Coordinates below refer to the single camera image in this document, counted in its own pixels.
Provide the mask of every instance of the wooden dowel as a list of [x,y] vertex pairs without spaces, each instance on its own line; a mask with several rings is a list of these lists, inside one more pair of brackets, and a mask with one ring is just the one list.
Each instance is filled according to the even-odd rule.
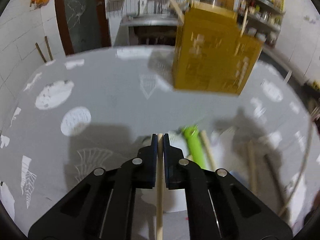
[[217,169],[217,166],[216,166],[216,163],[214,161],[213,153],[212,153],[212,150],[211,150],[210,141],[209,141],[209,138],[208,138],[207,133],[206,133],[205,130],[202,130],[200,132],[200,137],[201,137],[201,140],[203,142],[207,157],[209,159],[210,168],[211,168],[212,171],[215,171]]
[[45,36],[45,37],[44,37],[44,40],[45,40],[45,44],[47,45],[47,49],[48,49],[48,52],[49,52],[50,60],[53,60],[52,53],[51,53],[51,49],[50,49],[50,46],[49,46],[48,37]]
[[40,49],[40,47],[39,47],[37,42],[36,42],[36,47],[37,47],[37,49],[38,49],[38,51],[40,53],[40,56],[43,59],[44,63],[47,63],[47,61],[45,60],[45,57],[43,56],[42,51],[41,51],[41,49]]
[[244,34],[245,27],[247,26],[248,11],[249,11],[249,7],[245,10],[245,13],[244,13],[240,37],[242,37],[242,35]]
[[163,238],[163,134],[158,134],[158,154],[156,169],[156,189],[157,189],[157,207],[156,207],[156,240]]
[[176,2],[176,0],[169,0],[169,1],[172,4],[174,10],[176,11],[180,21],[184,24],[184,14],[183,14],[182,10],[180,9],[178,3]]
[[250,177],[250,189],[251,192],[255,195],[258,193],[257,187],[257,167],[255,162],[253,142],[249,141],[248,143],[248,159],[249,159],[249,177]]

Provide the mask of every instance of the shelf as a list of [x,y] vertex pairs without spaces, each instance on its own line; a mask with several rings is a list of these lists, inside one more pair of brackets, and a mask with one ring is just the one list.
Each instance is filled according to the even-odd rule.
[[263,11],[268,11],[274,15],[284,15],[284,12],[282,12],[278,7],[274,6],[269,0],[255,0],[255,2]]
[[[244,13],[243,12],[238,12],[238,15],[244,17]],[[267,31],[267,32],[274,32],[276,34],[280,33],[280,30],[277,29],[275,26],[273,26],[272,24],[268,23],[268,22],[263,22],[260,19],[258,19],[257,17],[255,17],[255,15],[249,14],[248,13],[248,25],[250,27],[254,27],[257,30],[263,30],[263,31]]]

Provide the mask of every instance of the green object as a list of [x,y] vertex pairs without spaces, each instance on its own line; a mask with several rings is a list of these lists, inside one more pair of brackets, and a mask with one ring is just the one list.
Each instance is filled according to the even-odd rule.
[[186,138],[189,152],[192,155],[193,161],[200,166],[201,169],[205,169],[205,159],[202,152],[202,145],[199,139],[198,126],[186,126],[182,129],[182,133]]

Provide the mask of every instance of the cardboard box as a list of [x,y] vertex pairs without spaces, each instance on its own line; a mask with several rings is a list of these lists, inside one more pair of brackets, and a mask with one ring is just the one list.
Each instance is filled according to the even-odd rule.
[[237,13],[193,2],[177,28],[173,80],[176,89],[239,95],[262,50],[262,42],[240,37]]

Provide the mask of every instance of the cable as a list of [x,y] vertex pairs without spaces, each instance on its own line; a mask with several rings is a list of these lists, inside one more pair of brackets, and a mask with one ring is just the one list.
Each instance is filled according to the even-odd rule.
[[312,118],[313,118],[313,117],[312,117],[312,114],[311,114],[310,121],[309,121],[307,147],[306,147],[306,151],[305,151],[305,153],[304,153],[303,160],[302,160],[302,163],[301,163],[300,172],[299,172],[297,181],[296,181],[296,183],[294,184],[293,189],[292,189],[289,197],[288,197],[287,200],[285,201],[284,206],[282,207],[282,209],[280,210],[280,212],[279,212],[279,214],[278,214],[279,217],[281,217],[281,216],[283,215],[283,213],[285,212],[288,204],[290,203],[290,201],[291,201],[294,193],[296,192],[296,190],[297,190],[297,188],[298,188],[298,185],[299,185],[299,183],[300,183],[302,174],[304,173],[304,171],[305,171],[305,169],[306,169],[308,157],[309,157],[309,154],[310,154],[311,142],[312,142],[312,132],[313,132],[313,129],[312,129],[313,120],[312,120]]

